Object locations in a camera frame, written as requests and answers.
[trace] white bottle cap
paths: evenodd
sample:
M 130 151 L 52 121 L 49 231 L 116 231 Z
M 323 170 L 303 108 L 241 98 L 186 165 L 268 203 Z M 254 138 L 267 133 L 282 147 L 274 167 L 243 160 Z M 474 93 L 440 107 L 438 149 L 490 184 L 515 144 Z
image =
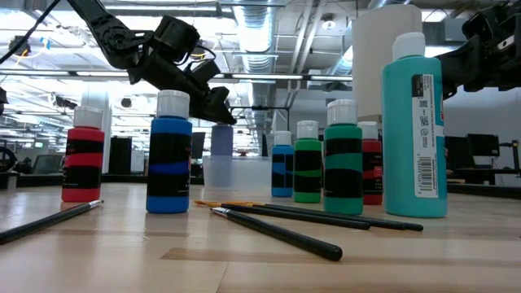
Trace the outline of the white bottle cap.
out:
M 318 139 L 318 122 L 311 120 L 296 123 L 296 138 Z
M 78 106 L 74 109 L 74 127 L 84 126 L 101 129 L 103 111 L 95 107 Z
M 340 99 L 327 104 L 327 124 L 356 124 L 358 105 L 354 100 Z
M 398 60 L 405 56 L 425 55 L 425 36 L 423 33 L 404 33 L 392 44 L 392 59 Z
M 290 146 L 291 131 L 275 131 L 275 146 Z
M 190 115 L 190 95 L 179 90 L 161 90 L 157 94 L 157 117 Z
M 374 121 L 358 122 L 358 127 L 361 128 L 362 139 L 378 139 L 378 123 Z

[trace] teal paint bottle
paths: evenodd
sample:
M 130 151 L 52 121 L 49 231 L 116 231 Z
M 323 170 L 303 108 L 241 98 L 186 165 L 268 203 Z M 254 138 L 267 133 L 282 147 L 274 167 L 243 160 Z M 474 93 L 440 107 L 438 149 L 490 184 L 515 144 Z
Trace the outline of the teal paint bottle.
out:
M 324 130 L 324 211 L 360 215 L 363 211 L 361 129 L 357 102 L 336 100 L 327 105 Z
M 297 203 L 320 203 L 322 144 L 318 140 L 318 122 L 299 121 L 296 137 L 293 199 Z
M 441 64 L 422 33 L 399 36 L 382 71 L 383 197 L 399 216 L 447 214 Z

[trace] wooden table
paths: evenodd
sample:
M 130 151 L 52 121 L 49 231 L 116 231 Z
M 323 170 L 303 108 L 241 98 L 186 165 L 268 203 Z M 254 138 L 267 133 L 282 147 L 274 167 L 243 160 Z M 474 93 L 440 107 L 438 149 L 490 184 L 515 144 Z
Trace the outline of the wooden table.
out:
M 104 184 L 106 203 L 0 247 L 0 292 L 521 292 L 521 201 L 449 196 L 445 219 L 365 214 L 425 225 L 369 231 L 258 216 L 339 245 L 330 262 L 191 206 L 147 214 L 144 184 Z M 0 229 L 60 207 L 60 188 L 0 193 Z M 280 204 L 266 193 L 210 191 L 192 199 Z M 319 204 L 299 204 L 320 208 Z

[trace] barcode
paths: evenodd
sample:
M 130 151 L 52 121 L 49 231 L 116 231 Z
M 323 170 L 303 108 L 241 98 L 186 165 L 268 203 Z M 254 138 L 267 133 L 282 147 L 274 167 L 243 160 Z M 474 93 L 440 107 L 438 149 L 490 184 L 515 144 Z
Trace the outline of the barcode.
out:
M 420 157 L 418 171 L 420 190 L 432 191 L 432 159 L 430 157 Z

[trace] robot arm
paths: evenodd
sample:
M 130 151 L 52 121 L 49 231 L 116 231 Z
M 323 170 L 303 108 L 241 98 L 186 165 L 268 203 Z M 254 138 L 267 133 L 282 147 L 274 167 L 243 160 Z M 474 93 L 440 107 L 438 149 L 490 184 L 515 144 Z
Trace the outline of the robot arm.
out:
M 105 10 L 99 0 L 68 0 L 87 23 L 107 61 L 129 74 L 130 84 L 141 79 L 159 90 L 180 90 L 190 95 L 190 116 L 214 122 L 235 124 L 225 104 L 226 87 L 210 89 L 208 81 L 221 73 L 211 59 L 194 70 L 184 71 L 184 63 L 197 46 L 200 35 L 189 24 L 164 16 L 156 31 L 130 30 Z
M 436 56 L 441 61 L 444 98 L 455 95 L 460 85 L 467 92 L 521 86 L 521 1 L 503 1 L 478 11 L 462 31 L 465 44 Z

